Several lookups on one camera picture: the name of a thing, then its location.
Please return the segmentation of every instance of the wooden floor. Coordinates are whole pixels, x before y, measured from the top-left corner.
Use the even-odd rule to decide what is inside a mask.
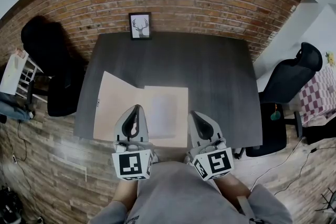
[[[35,111],[33,120],[19,126],[20,136],[27,141],[27,158],[25,162],[18,161],[20,166],[13,163],[8,140],[15,156],[24,159],[25,146],[17,136],[18,123],[8,120],[0,125],[0,181],[19,194],[24,217],[30,223],[35,223],[40,215],[48,224],[87,223],[109,203],[118,183],[112,167],[112,145],[73,136],[75,115],[51,118],[42,102],[35,104]],[[294,129],[288,129],[288,139],[287,148],[277,154],[244,156],[236,161],[234,174],[251,187],[258,176],[282,163],[295,148],[299,140]],[[259,183],[272,193],[284,189],[299,175],[311,149],[333,146],[336,138],[310,146],[302,141],[284,165],[271,170]],[[335,148],[310,154],[301,178],[277,194],[295,223],[325,223],[326,215],[314,210],[322,207],[321,193],[327,194],[328,187],[336,190],[335,155]]]

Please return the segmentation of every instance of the brick wall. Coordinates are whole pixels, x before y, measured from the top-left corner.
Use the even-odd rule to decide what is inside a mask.
[[[21,47],[20,31],[44,15],[62,23],[69,50],[89,60],[98,35],[129,31],[128,13],[152,12],[154,31],[244,39],[255,60],[301,0],[20,0],[0,21],[0,63]]]

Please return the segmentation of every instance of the gray t-shirt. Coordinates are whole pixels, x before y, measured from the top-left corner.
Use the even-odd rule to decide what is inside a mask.
[[[285,206],[262,185],[247,199],[256,218],[269,224],[291,224]],[[112,201],[89,224],[249,223],[219,192],[213,180],[203,181],[192,166],[166,162],[152,166],[151,177],[138,184],[138,198],[129,214]]]

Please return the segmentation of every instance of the white cable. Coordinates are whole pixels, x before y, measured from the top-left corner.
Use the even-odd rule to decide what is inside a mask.
[[[284,161],[283,163],[281,163],[281,164],[279,164],[279,165],[277,165],[277,166],[275,166],[275,167],[273,167],[273,168],[268,169],[268,170],[267,170],[266,172],[264,172],[261,176],[259,176],[259,177],[256,179],[256,181],[254,182],[254,184],[253,184],[251,190],[252,190],[252,189],[254,188],[254,186],[257,184],[258,180],[261,179],[264,175],[266,175],[269,171],[271,171],[271,170],[273,170],[273,169],[275,169],[275,168],[278,168],[279,166],[281,166],[282,164],[284,164],[284,163],[289,159],[289,157],[293,154],[293,152],[297,149],[297,147],[299,146],[299,144],[300,144],[300,142],[302,141],[302,139],[303,139],[303,138],[301,138],[301,140],[298,142],[298,144],[296,145],[296,147],[294,148],[294,150],[289,154],[289,156],[287,157],[287,159],[285,159],[285,161]]]

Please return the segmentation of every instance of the deer antler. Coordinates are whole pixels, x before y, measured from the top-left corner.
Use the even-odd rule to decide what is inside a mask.
[[[132,26],[137,30],[137,31],[142,31],[142,29],[144,29],[144,28],[146,28],[146,27],[148,27],[148,21],[146,20],[146,19],[144,19],[144,21],[145,21],[145,26],[144,27],[142,27],[142,25],[141,25],[141,28],[139,28],[139,27],[137,27],[137,26],[135,26],[135,19],[132,21]]]

